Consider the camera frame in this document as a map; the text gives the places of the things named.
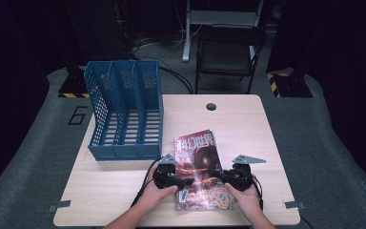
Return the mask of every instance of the magazine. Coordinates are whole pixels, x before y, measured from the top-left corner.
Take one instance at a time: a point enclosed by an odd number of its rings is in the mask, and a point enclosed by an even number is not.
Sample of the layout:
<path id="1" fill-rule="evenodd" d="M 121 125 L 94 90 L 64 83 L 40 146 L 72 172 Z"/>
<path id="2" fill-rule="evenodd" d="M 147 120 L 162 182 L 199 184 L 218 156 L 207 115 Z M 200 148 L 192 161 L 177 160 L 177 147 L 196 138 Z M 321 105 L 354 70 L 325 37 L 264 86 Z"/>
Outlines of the magazine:
<path id="1" fill-rule="evenodd" d="M 231 200 L 224 184 L 211 177 L 222 170 L 212 130 L 174 139 L 177 178 L 194 178 L 193 185 L 176 194 L 177 210 L 230 209 Z"/>

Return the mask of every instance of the black chair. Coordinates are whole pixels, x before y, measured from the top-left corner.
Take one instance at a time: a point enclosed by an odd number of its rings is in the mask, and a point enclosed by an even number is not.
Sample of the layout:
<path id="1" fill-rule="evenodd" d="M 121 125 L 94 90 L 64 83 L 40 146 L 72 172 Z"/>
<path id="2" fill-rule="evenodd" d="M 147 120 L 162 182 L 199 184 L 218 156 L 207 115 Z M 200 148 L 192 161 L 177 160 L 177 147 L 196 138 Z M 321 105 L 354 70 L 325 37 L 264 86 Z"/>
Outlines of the black chair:
<path id="1" fill-rule="evenodd" d="M 195 93 L 198 89 L 212 90 L 198 87 L 200 75 L 206 74 L 208 78 L 213 75 L 236 76 L 239 81 L 250 77 L 246 91 L 249 94 L 257 60 L 266 40 L 265 31 L 259 27 L 204 27 L 198 35 Z"/>

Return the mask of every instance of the book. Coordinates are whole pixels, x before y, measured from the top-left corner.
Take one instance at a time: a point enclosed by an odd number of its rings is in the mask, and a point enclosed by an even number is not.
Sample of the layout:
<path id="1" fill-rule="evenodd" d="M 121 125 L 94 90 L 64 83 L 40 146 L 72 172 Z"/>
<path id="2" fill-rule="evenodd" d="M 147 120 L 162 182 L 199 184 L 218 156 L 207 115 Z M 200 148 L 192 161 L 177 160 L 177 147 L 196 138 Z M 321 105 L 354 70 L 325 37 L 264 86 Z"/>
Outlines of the book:
<path id="1" fill-rule="evenodd" d="M 177 210 L 230 209 L 231 200 L 224 184 L 212 177 L 222 170 L 212 130 L 174 139 L 177 178 L 194 178 L 191 186 L 176 194 Z"/>

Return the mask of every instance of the person's left hand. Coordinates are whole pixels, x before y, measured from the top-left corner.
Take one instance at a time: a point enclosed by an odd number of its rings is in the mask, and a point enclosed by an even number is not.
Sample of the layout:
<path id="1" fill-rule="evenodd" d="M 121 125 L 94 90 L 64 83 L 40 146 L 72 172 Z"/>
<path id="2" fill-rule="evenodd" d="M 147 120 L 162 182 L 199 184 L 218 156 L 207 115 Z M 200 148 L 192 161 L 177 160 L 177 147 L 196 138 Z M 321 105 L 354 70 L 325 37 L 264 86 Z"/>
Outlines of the person's left hand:
<path id="1" fill-rule="evenodd" d="M 176 185 L 164 189 L 159 189 L 156 187 L 153 182 L 154 171 L 155 169 L 151 169 L 148 175 L 148 180 L 150 180 L 150 183 L 147 185 L 147 187 L 145 187 L 144 193 L 142 194 L 141 199 L 138 201 L 138 204 L 140 204 L 142 207 L 148 208 L 148 211 L 151 211 L 156 205 L 158 205 L 160 200 L 177 191 Z"/>

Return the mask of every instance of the yellow and black hazard tape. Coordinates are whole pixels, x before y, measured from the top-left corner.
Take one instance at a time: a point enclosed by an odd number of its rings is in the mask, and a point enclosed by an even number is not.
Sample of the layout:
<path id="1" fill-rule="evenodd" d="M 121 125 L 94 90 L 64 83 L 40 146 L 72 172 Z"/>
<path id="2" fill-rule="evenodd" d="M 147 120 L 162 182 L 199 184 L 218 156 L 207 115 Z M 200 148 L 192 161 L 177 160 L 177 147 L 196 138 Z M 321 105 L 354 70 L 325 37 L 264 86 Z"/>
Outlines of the yellow and black hazard tape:
<path id="1" fill-rule="evenodd" d="M 277 85 L 275 85 L 275 75 L 281 75 L 281 76 L 290 76 L 287 73 L 267 73 L 267 78 L 269 79 L 270 86 L 272 87 L 272 91 L 274 94 L 274 97 L 281 97 L 280 92 L 278 91 Z"/>
<path id="2" fill-rule="evenodd" d="M 68 98 L 78 98 L 78 97 L 82 97 L 82 98 L 88 98 L 89 94 L 58 94 L 58 97 L 68 97 Z"/>

